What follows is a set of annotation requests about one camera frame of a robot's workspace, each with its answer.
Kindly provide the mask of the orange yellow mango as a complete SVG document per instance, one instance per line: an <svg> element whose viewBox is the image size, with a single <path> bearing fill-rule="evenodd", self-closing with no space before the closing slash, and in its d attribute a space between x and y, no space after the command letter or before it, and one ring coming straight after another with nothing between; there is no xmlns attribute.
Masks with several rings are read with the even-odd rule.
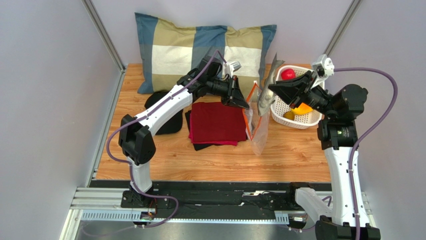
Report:
<svg viewBox="0 0 426 240"><path fill-rule="evenodd" d="M305 103L302 103L299 107L291 108L290 111L297 116L305 115L313 111L313 109Z"/></svg>

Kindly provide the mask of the grey toy fish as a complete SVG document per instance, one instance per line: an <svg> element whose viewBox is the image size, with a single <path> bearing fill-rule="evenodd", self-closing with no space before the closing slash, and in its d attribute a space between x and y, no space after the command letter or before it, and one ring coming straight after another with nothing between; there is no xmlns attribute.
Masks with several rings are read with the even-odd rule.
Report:
<svg viewBox="0 0 426 240"><path fill-rule="evenodd" d="M276 94L269 89L269 86L274 85L277 79L277 71L280 69L281 65L284 64L284 60L277 59L277 53L275 54L268 77L265 79L263 84L263 89L258 97L257 101L257 111L259 116L264 116L269 110L272 103L275 100Z"/></svg>

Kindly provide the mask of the clear zip bag orange zipper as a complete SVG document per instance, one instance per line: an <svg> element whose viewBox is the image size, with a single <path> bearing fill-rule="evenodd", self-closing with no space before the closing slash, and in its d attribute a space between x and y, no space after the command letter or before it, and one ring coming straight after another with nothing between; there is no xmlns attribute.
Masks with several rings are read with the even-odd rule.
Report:
<svg viewBox="0 0 426 240"><path fill-rule="evenodd" d="M270 122L270 111L266 111L263 115L259 114L260 109L260 96L262 90L259 87L257 81L246 98L246 102L249 105L249 109L243 109L243 119L245 122L246 136L250 142L253 153L260 156L267 143L269 135L269 122Z"/></svg>

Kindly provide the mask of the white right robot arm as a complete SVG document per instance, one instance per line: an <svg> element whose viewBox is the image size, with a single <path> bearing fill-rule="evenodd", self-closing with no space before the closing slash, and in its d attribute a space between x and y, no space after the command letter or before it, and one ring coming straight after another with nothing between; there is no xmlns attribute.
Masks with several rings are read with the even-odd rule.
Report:
<svg viewBox="0 0 426 240"><path fill-rule="evenodd" d="M364 112L368 91L348 84L331 94L316 84L317 77L309 70L268 86L291 108L306 104L324 116L318 123L317 136L330 171L332 206L310 187L294 191L295 203L314 221L318 240L379 240L381 232L371 225L362 199L357 166L359 138L355 120Z"/></svg>

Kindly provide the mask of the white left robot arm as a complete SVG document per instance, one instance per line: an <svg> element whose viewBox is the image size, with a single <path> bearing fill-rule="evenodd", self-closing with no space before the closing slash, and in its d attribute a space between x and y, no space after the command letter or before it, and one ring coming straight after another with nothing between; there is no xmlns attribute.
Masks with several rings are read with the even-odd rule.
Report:
<svg viewBox="0 0 426 240"><path fill-rule="evenodd" d="M224 106L249 108L234 74L241 67L239 61L221 62L206 56L153 106L121 119L118 144L129 162L131 177L129 192L123 196L125 201L145 207L156 198L146 195L153 186L150 176L150 160L156 152L153 137L172 117L207 94L219 96Z"/></svg>

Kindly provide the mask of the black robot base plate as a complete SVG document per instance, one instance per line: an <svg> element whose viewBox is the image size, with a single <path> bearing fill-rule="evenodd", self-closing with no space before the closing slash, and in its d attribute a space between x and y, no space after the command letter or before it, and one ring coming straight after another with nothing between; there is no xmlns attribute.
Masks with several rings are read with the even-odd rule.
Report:
<svg viewBox="0 0 426 240"><path fill-rule="evenodd" d="M119 189L119 207L148 209L157 219L280 222L280 214L304 214L294 199L297 187L332 190L330 183L314 182L154 181L143 196L126 180L93 180L89 187Z"/></svg>

